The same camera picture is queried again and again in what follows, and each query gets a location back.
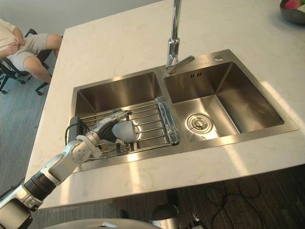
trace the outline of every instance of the faucet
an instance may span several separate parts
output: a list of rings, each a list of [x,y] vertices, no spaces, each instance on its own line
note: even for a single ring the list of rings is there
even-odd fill
[[[179,43],[180,43],[180,39],[178,37],[180,9],[181,9],[181,0],[174,0],[172,37],[168,40],[168,58],[165,67],[165,71],[169,74],[175,73],[177,68],[195,59],[194,56],[188,56],[182,61],[178,61],[178,51],[179,51]]]

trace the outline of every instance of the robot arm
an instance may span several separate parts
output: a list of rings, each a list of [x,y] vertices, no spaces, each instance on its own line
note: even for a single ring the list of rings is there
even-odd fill
[[[123,144],[122,140],[112,133],[112,128],[128,114],[129,111],[119,111],[102,119],[90,132],[69,142],[61,154],[7,195],[0,202],[0,229],[26,229],[32,222],[30,211],[36,211],[56,186],[90,155],[101,156],[101,151],[96,147],[100,140]]]

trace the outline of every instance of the kitchen island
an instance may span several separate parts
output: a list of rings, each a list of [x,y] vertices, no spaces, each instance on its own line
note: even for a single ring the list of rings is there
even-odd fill
[[[305,163],[305,27],[278,1],[182,2],[180,59],[230,49],[289,114],[298,130],[232,145],[73,173],[41,208],[198,185]],[[64,149],[73,88],[161,66],[167,59],[172,0],[65,31],[26,180]]]

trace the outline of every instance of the person's hand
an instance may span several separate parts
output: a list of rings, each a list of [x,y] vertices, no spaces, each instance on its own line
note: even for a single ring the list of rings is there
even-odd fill
[[[19,45],[15,42],[15,43],[12,43],[12,44],[8,45],[8,47],[6,48],[6,52],[7,52],[8,55],[12,55],[15,52],[17,52],[18,49],[19,49]]]
[[[18,45],[24,45],[24,38],[23,37],[16,37],[16,41]]]

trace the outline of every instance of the black cable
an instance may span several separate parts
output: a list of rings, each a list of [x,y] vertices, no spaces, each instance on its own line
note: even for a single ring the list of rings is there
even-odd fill
[[[18,184],[16,184],[15,186],[11,186],[8,190],[6,190],[5,192],[3,192],[3,193],[0,195],[0,200],[2,200],[2,198],[5,197],[7,194],[9,194],[12,190],[14,190],[15,188],[17,188],[17,187],[22,183],[22,181],[23,181],[24,179],[25,179],[25,177],[22,178],[22,180],[19,181]]]
[[[71,124],[70,126],[67,127],[67,129],[66,129],[66,131],[65,131],[65,146],[67,145],[68,130],[69,130],[71,127],[75,126],[75,125],[82,125],[82,126],[84,126],[84,127],[88,130],[88,132],[90,131],[89,127],[88,127],[85,123],[74,123],[74,124]]]
[[[228,212],[225,210],[225,205],[228,201],[228,197],[230,196],[236,196],[236,197],[241,197],[253,210],[254,212],[256,213],[256,215],[259,217],[260,219],[260,223],[261,223],[261,228],[263,229],[264,228],[264,220],[263,220],[263,217],[261,216],[261,214],[259,213],[259,211],[249,202],[248,199],[254,199],[254,198],[257,198],[261,195],[261,186],[259,185],[257,179],[255,177],[251,177],[257,184],[258,186],[258,193],[254,196],[246,196],[243,194],[242,190],[241,190],[241,185],[240,185],[240,181],[241,181],[241,178],[238,180],[238,190],[239,190],[239,193],[230,193],[228,194],[227,193],[227,189],[225,187],[225,184],[223,182],[223,186],[224,186],[224,193],[218,188],[218,187],[215,187],[215,186],[208,186],[205,190],[204,190],[204,195],[206,197],[206,199],[213,205],[217,206],[217,207],[220,207],[220,209],[213,215],[213,217],[211,218],[211,221],[210,221],[210,226],[211,226],[211,229],[214,229],[214,226],[213,226],[213,222],[215,220],[215,218],[217,217],[217,215],[223,210],[225,215],[227,216],[227,218],[229,219],[230,221],[230,224],[231,224],[231,228],[234,229],[234,224],[231,220],[231,218],[229,217],[228,215]],[[221,194],[221,201],[220,203],[219,202],[215,202],[215,201],[212,201],[208,194],[207,194],[207,191],[208,190],[216,190],[217,192],[219,192]]]

